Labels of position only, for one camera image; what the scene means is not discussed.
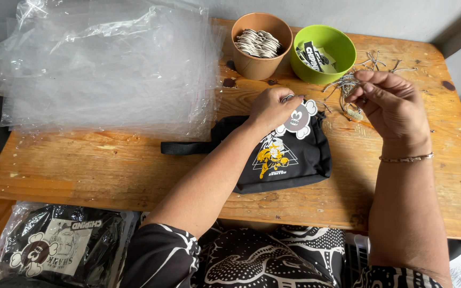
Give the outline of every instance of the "bag strap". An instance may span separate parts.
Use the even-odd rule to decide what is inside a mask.
[[[161,154],[186,156],[210,153],[216,146],[213,142],[161,142]]]

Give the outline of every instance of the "lime green bowl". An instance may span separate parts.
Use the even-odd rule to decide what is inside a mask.
[[[325,52],[336,60],[337,73],[322,73],[309,68],[296,54],[297,46],[312,41],[315,48],[324,48]],[[357,52],[353,42],[341,31],[326,25],[312,25],[300,30],[291,46],[291,67],[295,74],[305,82],[326,85],[341,78],[353,67]]]

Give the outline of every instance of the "black crossbody bag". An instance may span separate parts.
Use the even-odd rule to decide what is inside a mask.
[[[310,132],[303,139],[288,131],[280,135],[273,130],[266,135],[253,149],[233,192],[261,193],[310,185],[329,178],[332,159],[328,140],[321,129],[324,118],[324,112],[311,116],[307,125]],[[211,142],[162,142],[161,153],[209,153],[247,119],[248,116],[225,117],[211,129]]]

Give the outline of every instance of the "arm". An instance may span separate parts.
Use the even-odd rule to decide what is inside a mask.
[[[430,128],[419,90],[388,72],[357,71],[361,85],[347,98],[364,109],[384,140],[382,157],[430,154]],[[365,95],[367,101],[359,98]],[[381,162],[369,214],[369,265],[405,267],[451,287],[444,221],[432,160]]]
[[[220,214],[238,182],[253,148],[271,130],[285,122],[302,98],[288,88],[266,89],[254,104],[250,118],[186,174],[144,220],[142,226],[161,223],[202,236]]]

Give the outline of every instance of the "skull crossbones sticker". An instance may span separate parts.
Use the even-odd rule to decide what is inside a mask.
[[[28,245],[21,251],[15,252],[10,258],[10,267],[17,268],[22,265],[26,276],[33,277],[42,272],[42,263],[48,256],[53,256],[58,251],[58,243],[49,244],[43,239],[44,233],[39,232],[28,238]]]
[[[294,97],[293,94],[287,95],[281,102],[284,103],[289,98]],[[275,129],[278,136],[282,136],[286,131],[296,133],[296,137],[299,140],[305,138],[311,132],[309,128],[309,123],[311,121],[311,116],[316,115],[317,107],[314,100],[308,100],[305,103],[302,102],[296,110],[294,110],[287,121],[284,124],[280,125]]]

